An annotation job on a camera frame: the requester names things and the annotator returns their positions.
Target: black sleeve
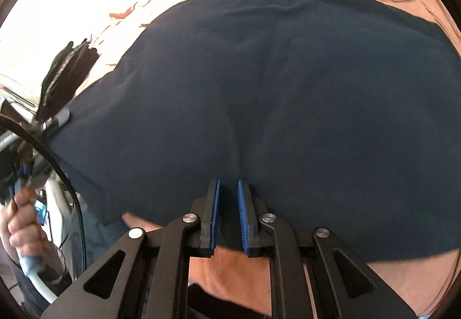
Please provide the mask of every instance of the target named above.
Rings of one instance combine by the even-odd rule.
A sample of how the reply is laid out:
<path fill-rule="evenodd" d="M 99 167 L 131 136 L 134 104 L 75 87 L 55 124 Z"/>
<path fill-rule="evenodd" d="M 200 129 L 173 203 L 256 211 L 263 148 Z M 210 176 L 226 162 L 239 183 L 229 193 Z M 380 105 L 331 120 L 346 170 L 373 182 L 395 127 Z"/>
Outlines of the black sleeve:
<path fill-rule="evenodd" d="M 12 269 L 18 281 L 18 286 L 24 296 L 24 303 L 23 307 L 26 312 L 32 318 L 40 318 L 46 308 L 49 306 L 47 300 L 45 300 L 40 293 L 37 292 L 35 287 L 32 285 L 31 281 L 24 275 L 21 268 L 11 261 Z M 43 281 L 47 281 L 45 277 L 50 275 L 50 271 L 45 270 L 44 273 L 40 274 L 40 277 Z M 56 284 L 47 284 L 50 290 L 55 293 L 56 295 L 60 295 L 64 290 L 68 288 L 69 285 L 72 284 L 72 278 L 68 271 L 65 271 L 62 278 Z"/>

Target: round metal bolt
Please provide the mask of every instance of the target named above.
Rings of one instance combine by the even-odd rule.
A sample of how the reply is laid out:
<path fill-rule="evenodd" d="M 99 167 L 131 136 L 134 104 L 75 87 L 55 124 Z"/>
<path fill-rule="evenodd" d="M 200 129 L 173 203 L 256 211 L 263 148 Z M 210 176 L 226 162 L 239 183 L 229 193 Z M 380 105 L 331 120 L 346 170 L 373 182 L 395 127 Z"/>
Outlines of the round metal bolt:
<path fill-rule="evenodd" d="M 185 214 L 183 216 L 183 222 L 194 222 L 197 220 L 197 215 L 195 214 Z"/>
<path fill-rule="evenodd" d="M 277 220 L 277 217 L 274 214 L 271 214 L 270 212 L 262 216 L 263 222 L 275 222 L 276 220 Z"/>
<path fill-rule="evenodd" d="M 139 238 L 142 236 L 142 228 L 133 228 L 128 232 L 130 238 Z"/>
<path fill-rule="evenodd" d="M 326 228 L 319 228 L 315 231 L 315 234 L 320 238 L 327 238 L 330 235 L 330 231 Z"/>

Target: black bag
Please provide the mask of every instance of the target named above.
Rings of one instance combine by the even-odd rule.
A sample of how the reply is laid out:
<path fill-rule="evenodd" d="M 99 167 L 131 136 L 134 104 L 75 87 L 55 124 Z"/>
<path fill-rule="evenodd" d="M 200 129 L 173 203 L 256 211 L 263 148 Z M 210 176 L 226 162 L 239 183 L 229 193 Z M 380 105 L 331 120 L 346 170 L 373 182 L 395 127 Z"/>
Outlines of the black bag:
<path fill-rule="evenodd" d="M 54 58 L 50 70 L 41 85 L 40 104 L 36 120 L 44 122 L 53 117 L 74 96 L 99 58 L 95 48 L 89 48 L 85 39 L 75 48 L 73 42 Z"/>

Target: dark navy garment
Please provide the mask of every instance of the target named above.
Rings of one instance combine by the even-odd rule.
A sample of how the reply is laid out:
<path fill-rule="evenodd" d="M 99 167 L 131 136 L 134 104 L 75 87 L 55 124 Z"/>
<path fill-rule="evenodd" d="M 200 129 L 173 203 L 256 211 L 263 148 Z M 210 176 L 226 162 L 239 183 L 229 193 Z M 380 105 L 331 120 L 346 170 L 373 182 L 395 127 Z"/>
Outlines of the dark navy garment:
<path fill-rule="evenodd" d="M 461 60 L 442 30 L 374 0 L 188 0 L 69 104 L 50 146 L 102 222 L 160 225 L 221 179 L 365 261 L 461 247 Z"/>

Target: triangular cutout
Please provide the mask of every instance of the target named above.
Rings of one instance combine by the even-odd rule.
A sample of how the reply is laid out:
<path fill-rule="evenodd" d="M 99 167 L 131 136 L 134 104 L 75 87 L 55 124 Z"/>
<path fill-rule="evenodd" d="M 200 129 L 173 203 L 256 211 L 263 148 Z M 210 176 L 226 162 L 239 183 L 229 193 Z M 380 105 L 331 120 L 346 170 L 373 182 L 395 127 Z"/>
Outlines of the triangular cutout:
<path fill-rule="evenodd" d="M 350 298 L 357 298 L 373 291 L 373 284 L 340 250 L 334 250 L 333 257 Z"/>
<path fill-rule="evenodd" d="M 85 284 L 84 290 L 103 299 L 111 296 L 115 280 L 117 280 L 120 268 L 126 253 L 118 250 Z"/>

